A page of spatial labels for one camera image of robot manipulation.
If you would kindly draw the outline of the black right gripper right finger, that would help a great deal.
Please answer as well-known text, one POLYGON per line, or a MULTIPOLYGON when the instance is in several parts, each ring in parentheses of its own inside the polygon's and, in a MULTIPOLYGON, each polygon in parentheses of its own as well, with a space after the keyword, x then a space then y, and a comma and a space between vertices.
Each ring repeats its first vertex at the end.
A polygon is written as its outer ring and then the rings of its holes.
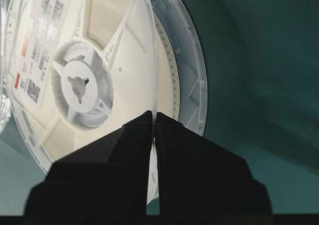
POLYGON ((155 142, 163 217, 270 216, 266 187, 240 156, 158 113, 155 142))

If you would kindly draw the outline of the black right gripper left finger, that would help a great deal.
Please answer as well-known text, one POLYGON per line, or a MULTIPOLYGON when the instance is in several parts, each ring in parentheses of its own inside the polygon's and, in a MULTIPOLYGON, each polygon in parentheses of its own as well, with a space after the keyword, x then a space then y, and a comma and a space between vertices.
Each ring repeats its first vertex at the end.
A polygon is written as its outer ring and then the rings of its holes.
POLYGON ((30 191, 26 217, 144 217, 151 111, 55 161, 30 191))

